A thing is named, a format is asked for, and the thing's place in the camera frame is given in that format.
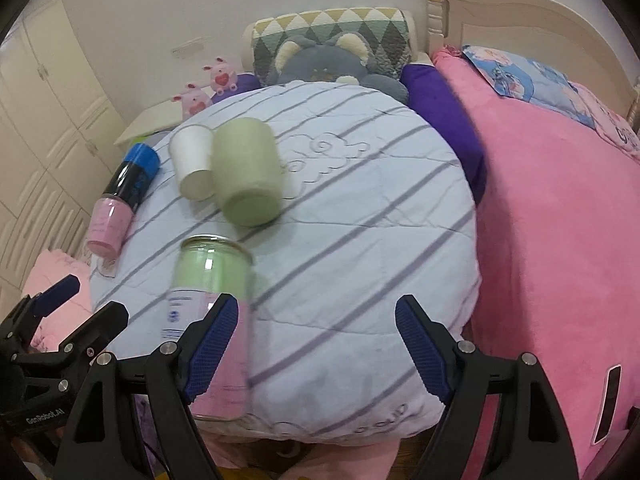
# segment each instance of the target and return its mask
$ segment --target silver bolt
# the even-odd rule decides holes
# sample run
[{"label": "silver bolt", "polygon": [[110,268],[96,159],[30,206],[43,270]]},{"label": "silver bolt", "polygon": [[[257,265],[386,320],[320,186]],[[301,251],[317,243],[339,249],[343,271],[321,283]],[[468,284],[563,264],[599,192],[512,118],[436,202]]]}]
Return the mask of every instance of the silver bolt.
[{"label": "silver bolt", "polygon": [[538,362],[538,358],[529,352],[525,352],[522,354],[522,362],[526,365],[533,366]]},{"label": "silver bolt", "polygon": [[471,341],[462,340],[458,343],[458,349],[465,354],[472,354],[476,351],[476,345]]},{"label": "silver bolt", "polygon": [[107,365],[111,362],[111,354],[109,352],[103,352],[98,355],[98,358],[95,360],[99,365]]},{"label": "silver bolt", "polygon": [[178,345],[173,341],[167,341],[160,345],[160,353],[164,355],[171,355],[178,349]]}]

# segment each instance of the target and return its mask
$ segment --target purple blanket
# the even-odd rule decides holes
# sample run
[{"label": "purple blanket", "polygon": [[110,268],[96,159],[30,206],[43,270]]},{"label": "purple blanket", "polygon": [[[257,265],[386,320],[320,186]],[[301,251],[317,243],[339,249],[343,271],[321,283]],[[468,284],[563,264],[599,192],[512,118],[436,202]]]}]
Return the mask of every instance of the purple blanket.
[{"label": "purple blanket", "polygon": [[409,90],[409,108],[436,128],[456,153],[478,204],[486,184],[484,152],[462,104],[433,66],[407,65],[400,81]]}]

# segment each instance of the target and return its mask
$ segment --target pink bunny figurine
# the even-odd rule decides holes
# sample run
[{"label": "pink bunny figurine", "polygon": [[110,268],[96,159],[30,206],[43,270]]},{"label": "pink bunny figurine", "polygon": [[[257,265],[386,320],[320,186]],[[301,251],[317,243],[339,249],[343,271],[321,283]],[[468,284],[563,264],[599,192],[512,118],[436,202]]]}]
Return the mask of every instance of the pink bunny figurine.
[{"label": "pink bunny figurine", "polygon": [[188,83],[186,90],[180,95],[174,95],[171,101],[182,102],[182,120],[185,121],[189,117],[193,117],[198,112],[211,106],[211,99],[204,91],[196,85],[196,83]]},{"label": "pink bunny figurine", "polygon": [[216,61],[215,65],[202,68],[205,72],[211,72],[211,89],[218,95],[222,95],[225,90],[238,90],[238,74],[233,65],[221,57],[217,57]]}]

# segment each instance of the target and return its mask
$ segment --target blue rubber fingertip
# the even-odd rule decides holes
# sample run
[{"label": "blue rubber fingertip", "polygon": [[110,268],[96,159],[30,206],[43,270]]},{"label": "blue rubber fingertip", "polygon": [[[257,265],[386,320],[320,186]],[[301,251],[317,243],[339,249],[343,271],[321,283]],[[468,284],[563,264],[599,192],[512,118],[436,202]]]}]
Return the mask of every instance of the blue rubber fingertip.
[{"label": "blue rubber fingertip", "polygon": [[444,404],[450,402],[453,390],[447,380],[446,363],[409,303],[403,299],[396,303],[396,326],[427,391]]},{"label": "blue rubber fingertip", "polygon": [[238,302],[230,297],[220,308],[218,316],[189,362],[189,380],[184,387],[184,394],[189,402],[207,391],[237,325]]},{"label": "blue rubber fingertip", "polygon": [[34,316],[47,317],[80,292],[80,280],[69,274],[34,298]]}]

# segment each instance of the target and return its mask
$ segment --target blue bottle cap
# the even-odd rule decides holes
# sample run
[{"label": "blue bottle cap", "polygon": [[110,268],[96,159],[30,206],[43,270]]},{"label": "blue bottle cap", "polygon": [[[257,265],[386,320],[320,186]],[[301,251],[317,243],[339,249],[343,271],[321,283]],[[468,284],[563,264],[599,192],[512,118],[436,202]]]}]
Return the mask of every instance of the blue bottle cap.
[{"label": "blue bottle cap", "polygon": [[156,177],[158,168],[160,167],[160,157],[156,153],[156,150],[141,142],[130,147],[127,155],[124,157],[124,161],[132,162],[140,166],[150,181]]}]

